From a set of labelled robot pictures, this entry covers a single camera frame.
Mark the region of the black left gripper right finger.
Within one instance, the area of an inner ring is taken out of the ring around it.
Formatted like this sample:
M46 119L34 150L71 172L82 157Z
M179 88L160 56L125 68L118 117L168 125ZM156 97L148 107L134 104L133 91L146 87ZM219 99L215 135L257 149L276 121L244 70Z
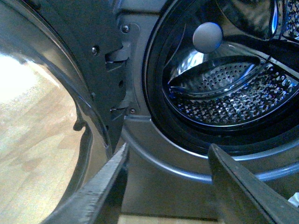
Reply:
M226 224L297 224L299 210L216 144L208 151L215 195Z

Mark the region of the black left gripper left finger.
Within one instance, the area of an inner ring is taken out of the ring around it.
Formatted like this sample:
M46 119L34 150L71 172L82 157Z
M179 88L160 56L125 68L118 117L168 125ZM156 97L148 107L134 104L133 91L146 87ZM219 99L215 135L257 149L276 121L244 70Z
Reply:
M116 224L127 185L124 168L128 146L124 143L102 169L63 205L54 210L44 224Z

